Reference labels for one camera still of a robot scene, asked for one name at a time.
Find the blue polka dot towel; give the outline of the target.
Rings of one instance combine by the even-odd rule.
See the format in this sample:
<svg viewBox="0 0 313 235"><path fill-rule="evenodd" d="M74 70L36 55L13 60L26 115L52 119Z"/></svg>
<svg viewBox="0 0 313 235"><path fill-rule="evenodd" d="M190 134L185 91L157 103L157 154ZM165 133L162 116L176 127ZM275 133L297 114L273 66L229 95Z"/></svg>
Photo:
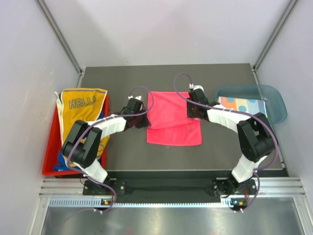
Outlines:
<svg viewBox="0 0 313 235"><path fill-rule="evenodd" d="M218 102L224 107L232 110L245 112L252 115L263 113L265 116L267 116L266 106L263 100L219 96Z"/></svg>

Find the pink towel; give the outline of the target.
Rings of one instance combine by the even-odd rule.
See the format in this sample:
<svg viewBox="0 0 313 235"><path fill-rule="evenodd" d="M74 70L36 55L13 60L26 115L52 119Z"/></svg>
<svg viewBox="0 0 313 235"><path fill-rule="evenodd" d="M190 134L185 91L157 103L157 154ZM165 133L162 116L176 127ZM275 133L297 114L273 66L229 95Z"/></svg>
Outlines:
<svg viewBox="0 0 313 235"><path fill-rule="evenodd" d="M196 146L202 144L198 118L187 116L187 103L176 92L148 94L147 143L168 146Z"/></svg>

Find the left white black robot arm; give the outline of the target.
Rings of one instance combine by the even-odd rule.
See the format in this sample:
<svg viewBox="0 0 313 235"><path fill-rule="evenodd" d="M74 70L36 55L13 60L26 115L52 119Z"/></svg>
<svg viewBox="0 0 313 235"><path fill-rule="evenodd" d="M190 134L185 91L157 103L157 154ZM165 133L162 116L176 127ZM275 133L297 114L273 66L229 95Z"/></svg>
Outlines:
<svg viewBox="0 0 313 235"><path fill-rule="evenodd" d="M111 188L107 179L108 173L97 160L100 142L105 137L132 127L139 129L151 125L141 99L141 96L130 96L127 106L123 107L121 112L97 121L75 121L62 145L63 156L95 181L94 188L100 194L108 193Z"/></svg>

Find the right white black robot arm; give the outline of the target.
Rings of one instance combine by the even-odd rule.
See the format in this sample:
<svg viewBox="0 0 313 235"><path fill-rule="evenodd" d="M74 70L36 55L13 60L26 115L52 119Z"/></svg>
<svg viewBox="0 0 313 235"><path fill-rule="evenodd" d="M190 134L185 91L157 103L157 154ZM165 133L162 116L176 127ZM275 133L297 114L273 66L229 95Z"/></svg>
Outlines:
<svg viewBox="0 0 313 235"><path fill-rule="evenodd" d="M208 102L202 88L188 93L187 114L219 124L238 134L242 155L231 171L228 188L241 193L259 164L278 146L278 141L263 113L255 115L231 110L218 102Z"/></svg>

